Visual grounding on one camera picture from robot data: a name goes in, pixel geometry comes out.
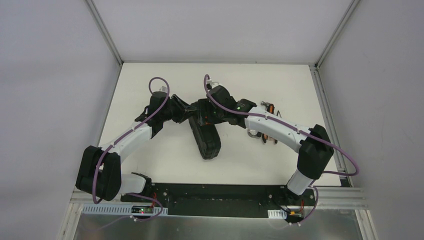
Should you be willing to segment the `black plastic tool case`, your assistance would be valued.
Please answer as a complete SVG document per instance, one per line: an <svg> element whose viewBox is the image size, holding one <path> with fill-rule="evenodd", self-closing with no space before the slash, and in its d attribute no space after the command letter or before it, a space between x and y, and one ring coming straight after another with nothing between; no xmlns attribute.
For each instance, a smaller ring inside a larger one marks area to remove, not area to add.
<svg viewBox="0 0 424 240"><path fill-rule="evenodd" d="M201 124L201 117L198 113L188 120L201 157L206 161L217 157L222 144L216 126L211 123Z"/></svg>

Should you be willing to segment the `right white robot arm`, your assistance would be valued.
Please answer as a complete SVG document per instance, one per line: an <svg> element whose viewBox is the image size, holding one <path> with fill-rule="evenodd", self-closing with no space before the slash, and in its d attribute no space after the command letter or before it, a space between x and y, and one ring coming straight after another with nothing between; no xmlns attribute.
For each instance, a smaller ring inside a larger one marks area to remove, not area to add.
<svg viewBox="0 0 424 240"><path fill-rule="evenodd" d="M296 170L286 184L284 200L296 205L304 198L305 190L324 173L334 149L326 129L316 124L306 127L283 121L247 99L235 101L222 85L205 86L211 103L212 123L229 123L243 129L255 130L285 144L298 154Z"/></svg>

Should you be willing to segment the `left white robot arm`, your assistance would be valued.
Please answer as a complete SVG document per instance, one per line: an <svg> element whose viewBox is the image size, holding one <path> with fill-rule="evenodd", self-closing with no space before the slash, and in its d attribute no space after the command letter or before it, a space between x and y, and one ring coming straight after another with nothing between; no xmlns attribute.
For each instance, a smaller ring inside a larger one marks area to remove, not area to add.
<svg viewBox="0 0 424 240"><path fill-rule="evenodd" d="M181 124L194 116L197 107L181 100L176 94L162 91L152 94L149 104L132 125L120 136L102 146L88 146L82 155L75 186L91 194L95 204L111 201L117 195L133 193L140 202L152 198L149 177L141 173L122 173L121 165L142 144L155 137L164 123Z"/></svg>

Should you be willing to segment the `silver measuring tape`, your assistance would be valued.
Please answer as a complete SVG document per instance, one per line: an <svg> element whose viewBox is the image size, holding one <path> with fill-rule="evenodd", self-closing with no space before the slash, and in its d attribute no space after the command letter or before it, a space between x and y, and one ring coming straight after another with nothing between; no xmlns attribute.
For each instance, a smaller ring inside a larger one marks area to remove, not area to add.
<svg viewBox="0 0 424 240"><path fill-rule="evenodd" d="M260 138L262 136L261 132L258 132L258 131L253 130L253 129L248 129L247 134L251 138Z"/></svg>

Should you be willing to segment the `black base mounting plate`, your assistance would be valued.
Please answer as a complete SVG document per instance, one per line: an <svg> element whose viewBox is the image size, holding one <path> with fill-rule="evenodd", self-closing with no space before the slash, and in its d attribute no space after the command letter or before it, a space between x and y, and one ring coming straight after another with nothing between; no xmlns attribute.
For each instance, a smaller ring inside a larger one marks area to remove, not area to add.
<svg viewBox="0 0 424 240"><path fill-rule="evenodd" d="M141 195L153 197L168 215L196 217L266 218L269 210L312 207L312 189L301 196L285 185L152 183Z"/></svg>

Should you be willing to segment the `orange handled pliers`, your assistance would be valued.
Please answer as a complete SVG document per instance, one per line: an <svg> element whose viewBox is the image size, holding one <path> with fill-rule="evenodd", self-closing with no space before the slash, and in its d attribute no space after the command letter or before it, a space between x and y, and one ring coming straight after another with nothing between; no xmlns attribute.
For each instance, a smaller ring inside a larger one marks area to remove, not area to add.
<svg viewBox="0 0 424 240"><path fill-rule="evenodd" d="M265 110L273 115L275 115L275 106L273 103L270 103L270 105L268 106L268 108L265 108ZM276 139L273 139L271 137L269 137L268 135L262 133L261 135L261 140L264 144L266 144L268 141L272 140L274 142L274 144L277 144L278 141Z"/></svg>

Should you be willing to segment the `aluminium frame rail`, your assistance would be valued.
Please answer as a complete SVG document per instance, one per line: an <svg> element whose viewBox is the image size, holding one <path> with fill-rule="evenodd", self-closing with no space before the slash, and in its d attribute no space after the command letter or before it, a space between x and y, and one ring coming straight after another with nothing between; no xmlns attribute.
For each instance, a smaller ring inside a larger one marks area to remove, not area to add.
<svg viewBox="0 0 424 240"><path fill-rule="evenodd" d="M331 187L331 186L316 186L318 192L317 209L341 209L341 210L368 210L364 191L357 187ZM121 196L116 196L111 201L103 200L100 204L103 205L140 205L141 202L122 202ZM83 191L74 189L70 204L93 204L91 195Z"/></svg>

